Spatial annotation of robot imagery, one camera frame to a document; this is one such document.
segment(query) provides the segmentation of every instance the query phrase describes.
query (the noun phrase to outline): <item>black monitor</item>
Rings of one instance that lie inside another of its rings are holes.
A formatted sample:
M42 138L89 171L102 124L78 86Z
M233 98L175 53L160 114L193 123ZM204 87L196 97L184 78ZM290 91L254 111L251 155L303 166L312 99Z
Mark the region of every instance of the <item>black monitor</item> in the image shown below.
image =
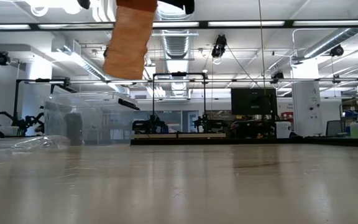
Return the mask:
M231 89L233 115L277 114L277 94L274 88Z

